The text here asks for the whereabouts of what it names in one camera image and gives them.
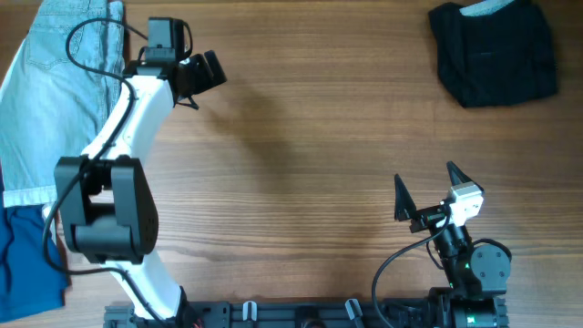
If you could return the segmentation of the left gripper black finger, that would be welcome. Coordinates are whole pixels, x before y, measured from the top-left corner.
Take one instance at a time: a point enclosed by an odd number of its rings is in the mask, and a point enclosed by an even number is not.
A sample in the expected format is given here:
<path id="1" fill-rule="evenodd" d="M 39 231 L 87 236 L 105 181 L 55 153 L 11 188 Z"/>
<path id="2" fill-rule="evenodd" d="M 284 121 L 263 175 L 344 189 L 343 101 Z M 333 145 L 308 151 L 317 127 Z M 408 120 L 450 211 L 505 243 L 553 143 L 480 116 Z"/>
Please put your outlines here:
<path id="1" fill-rule="evenodd" d="M 189 58 L 189 82 L 193 93 L 203 93 L 215 87 L 214 73 L 206 56 L 196 54 Z"/>
<path id="2" fill-rule="evenodd" d="M 227 77 L 216 53 L 213 50 L 209 50 L 204 53 L 204 56 L 209 67 L 211 84 L 216 87 L 225 83 L 227 81 Z"/>

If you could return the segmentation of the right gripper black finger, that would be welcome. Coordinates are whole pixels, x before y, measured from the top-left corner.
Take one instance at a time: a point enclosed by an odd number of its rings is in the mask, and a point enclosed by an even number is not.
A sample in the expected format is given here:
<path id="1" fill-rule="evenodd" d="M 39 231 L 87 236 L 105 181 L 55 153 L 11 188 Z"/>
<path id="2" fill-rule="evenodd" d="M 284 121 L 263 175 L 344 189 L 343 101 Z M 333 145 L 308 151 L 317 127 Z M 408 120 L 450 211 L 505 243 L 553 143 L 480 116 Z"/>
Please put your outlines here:
<path id="1" fill-rule="evenodd" d="M 484 189 L 469 178 L 453 161 L 446 163 L 451 181 L 451 192 L 483 192 Z"/>
<path id="2" fill-rule="evenodd" d="M 416 206 L 407 187 L 398 174 L 394 175 L 394 186 L 394 219 L 398 221 L 410 220 L 416 213 Z"/>

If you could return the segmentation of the black shorts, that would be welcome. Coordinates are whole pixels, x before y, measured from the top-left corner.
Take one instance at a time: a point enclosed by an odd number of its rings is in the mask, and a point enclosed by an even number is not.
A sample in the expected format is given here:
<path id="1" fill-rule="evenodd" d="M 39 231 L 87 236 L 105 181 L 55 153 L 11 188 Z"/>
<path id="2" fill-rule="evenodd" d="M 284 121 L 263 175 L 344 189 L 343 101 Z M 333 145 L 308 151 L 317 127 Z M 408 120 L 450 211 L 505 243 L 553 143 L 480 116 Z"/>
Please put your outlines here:
<path id="1" fill-rule="evenodd" d="M 552 32 L 536 3 L 449 2 L 428 19 L 438 78 L 462 107 L 512 106 L 558 92 Z"/>

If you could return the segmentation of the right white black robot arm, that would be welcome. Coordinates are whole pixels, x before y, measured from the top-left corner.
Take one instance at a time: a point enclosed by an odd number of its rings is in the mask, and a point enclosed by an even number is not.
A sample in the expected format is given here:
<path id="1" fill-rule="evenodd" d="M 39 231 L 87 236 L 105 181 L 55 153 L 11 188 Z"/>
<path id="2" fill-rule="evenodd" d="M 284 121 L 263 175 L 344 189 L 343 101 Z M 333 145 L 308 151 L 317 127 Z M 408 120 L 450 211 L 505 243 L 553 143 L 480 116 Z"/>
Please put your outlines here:
<path id="1" fill-rule="evenodd" d="M 485 190 L 452 161 L 446 163 L 451 187 L 444 200 L 418 209 L 403 180 L 394 177 L 395 219 L 410 231 L 428 231 L 437 256 L 432 260 L 449 283 L 433 287 L 422 300 L 399 300 L 390 312 L 401 327 L 507 327 L 506 282 L 511 251 L 491 239 L 472 240 L 466 224 L 475 218 Z"/>

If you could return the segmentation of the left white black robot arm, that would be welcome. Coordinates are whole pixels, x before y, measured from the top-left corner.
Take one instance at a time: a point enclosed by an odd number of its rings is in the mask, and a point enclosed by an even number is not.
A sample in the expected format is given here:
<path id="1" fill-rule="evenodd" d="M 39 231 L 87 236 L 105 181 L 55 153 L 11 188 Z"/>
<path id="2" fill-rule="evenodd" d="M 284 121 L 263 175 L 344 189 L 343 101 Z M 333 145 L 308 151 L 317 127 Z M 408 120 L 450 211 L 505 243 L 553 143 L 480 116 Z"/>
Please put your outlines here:
<path id="1" fill-rule="evenodd" d="M 194 54 L 180 19 L 151 17 L 138 58 L 116 79 L 117 104 L 95 139 L 55 167 L 58 217 L 67 248 L 110 272 L 132 305 L 137 327 L 201 327 L 203 320 L 155 250 L 159 215 L 143 169 L 161 124 L 176 106 L 197 109 L 194 96 L 226 82 L 214 51 Z"/>

